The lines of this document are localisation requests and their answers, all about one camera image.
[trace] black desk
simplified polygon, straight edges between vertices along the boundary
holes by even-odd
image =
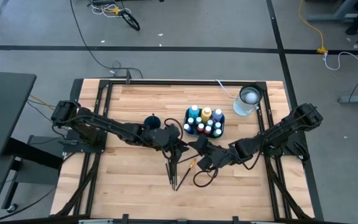
[[[0,73],[0,193],[9,171],[18,170],[21,164],[15,160],[16,157],[55,170],[60,168],[63,161],[61,156],[54,156],[11,138],[35,79],[36,76],[30,74]]]

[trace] wooden tabletop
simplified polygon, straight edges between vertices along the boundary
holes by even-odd
[[[83,82],[79,103],[90,110],[93,110],[98,83],[98,79]],[[273,120],[277,123],[290,112],[285,89],[282,82],[267,82],[267,86]],[[240,88],[226,87],[234,96]],[[175,118],[182,123],[185,111],[191,105],[209,106],[213,110],[220,108],[226,119],[224,134],[212,142],[226,147],[230,142],[255,136],[259,131],[256,113],[245,117],[236,115],[233,102],[234,99],[229,98],[220,86],[114,85],[108,117],[124,123],[143,123],[146,117],[155,113],[162,121]],[[264,122],[268,128],[266,114]],[[196,138],[184,135],[183,140],[190,142]],[[191,148],[182,158],[195,154]],[[64,163],[51,214],[62,209],[78,187],[83,157],[84,154],[77,153]],[[178,165],[178,181],[190,163],[186,161]],[[313,217],[302,163],[295,156],[283,156],[282,164],[288,191],[305,213]],[[179,191],[174,192],[161,152],[127,145],[109,134],[106,151],[100,160],[91,217],[121,218],[122,214],[128,213],[129,218],[136,219],[232,220],[233,216],[238,216],[240,220],[273,220],[263,157],[252,170],[237,165],[223,167],[218,177],[205,188],[193,184],[193,176],[199,170],[194,166]],[[208,180],[207,175],[197,179],[200,184]],[[276,191],[280,214],[284,217],[281,195],[277,188]],[[87,194],[83,197],[82,212]]]

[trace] gray floor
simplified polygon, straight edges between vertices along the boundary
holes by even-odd
[[[277,47],[265,1],[166,0],[129,1],[126,7],[140,22],[135,32],[122,19],[91,13],[87,1],[73,0],[78,22],[88,45],[176,47]],[[317,49],[319,35],[298,18],[299,0],[273,0],[286,49]],[[338,2],[309,0],[303,15],[333,12]],[[344,34],[347,24],[315,23],[324,33],[328,49],[354,48],[358,35]],[[10,0],[0,17],[0,45],[82,46],[69,1]],[[277,54],[230,52],[95,52],[105,65],[118,60],[137,67],[145,78],[283,80]],[[358,223],[358,105],[339,105],[358,81],[358,62],[343,56],[339,71],[328,70],[320,55],[287,55],[299,103],[316,105],[324,122],[307,133],[311,159],[324,217],[328,221]],[[329,56],[337,66],[337,56]],[[82,51],[3,51],[0,71],[37,75],[32,94],[55,104],[68,99],[74,78],[108,77],[109,70]],[[48,108],[40,109],[51,114]],[[26,141],[30,134],[55,136],[50,124],[25,107],[14,137]],[[15,203],[24,207],[54,186],[22,184]],[[53,195],[11,219],[45,217]],[[0,216],[6,214],[0,210]]]

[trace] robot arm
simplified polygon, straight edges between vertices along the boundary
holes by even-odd
[[[93,145],[100,141],[97,130],[113,133],[125,143],[135,146],[152,147],[157,151],[188,150],[187,144],[179,139],[180,131],[169,124],[164,129],[150,129],[136,123],[120,123],[100,116],[88,108],[72,101],[60,101],[51,117],[53,125],[66,126],[78,132],[84,142]]]
[[[218,174],[217,170],[225,165],[243,164],[246,167],[244,163],[252,159],[253,154],[258,151],[259,153],[263,152],[267,156],[277,156],[281,154],[279,149],[285,147],[290,135],[296,131],[311,131],[317,128],[322,120],[323,117],[316,111],[316,108],[312,104],[303,104],[291,111],[288,116],[283,118],[281,122],[275,126],[259,133],[253,138],[239,139],[231,143],[228,149],[215,146],[209,142],[204,135],[199,136],[196,142],[189,142],[189,145],[203,156],[197,164],[201,168],[201,172],[211,172],[215,170],[211,180],[206,185],[200,185],[200,187],[205,187],[210,184],[213,178]],[[285,186],[281,183],[273,169],[270,157],[268,157],[266,163],[268,176],[274,181],[277,188],[286,198],[295,215],[299,219],[311,219],[302,211],[286,190]]]

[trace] paintbrush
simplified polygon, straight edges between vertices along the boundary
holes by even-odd
[[[172,180],[171,180],[171,175],[169,174],[167,159],[165,159],[165,168],[167,168],[167,174],[168,174],[169,184],[172,185]]]
[[[183,183],[183,181],[185,180],[186,176],[189,174],[191,168],[193,168],[194,164],[196,163],[197,159],[193,159],[193,161],[191,162],[189,169],[187,169],[186,174],[183,176],[183,178],[181,179],[179,186],[177,187],[176,191],[178,191],[179,187],[181,186],[181,184]]]

